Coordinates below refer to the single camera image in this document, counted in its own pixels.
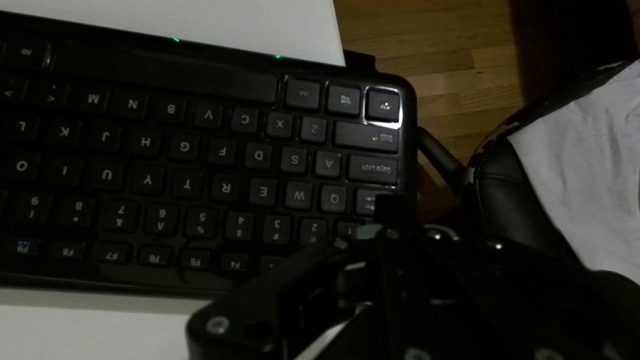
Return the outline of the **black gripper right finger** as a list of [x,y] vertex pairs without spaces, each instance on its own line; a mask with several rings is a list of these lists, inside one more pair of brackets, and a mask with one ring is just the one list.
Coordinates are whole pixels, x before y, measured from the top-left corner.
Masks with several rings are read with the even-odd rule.
[[382,227],[376,255],[382,274],[383,314],[392,360],[428,360],[420,344],[420,266],[412,256],[412,221],[402,197],[376,199],[374,221]]

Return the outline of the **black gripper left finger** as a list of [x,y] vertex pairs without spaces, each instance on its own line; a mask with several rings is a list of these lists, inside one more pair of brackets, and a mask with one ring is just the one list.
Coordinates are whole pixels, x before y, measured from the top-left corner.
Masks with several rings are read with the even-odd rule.
[[291,360],[345,319],[333,281],[348,253],[309,247],[195,310],[187,360]]

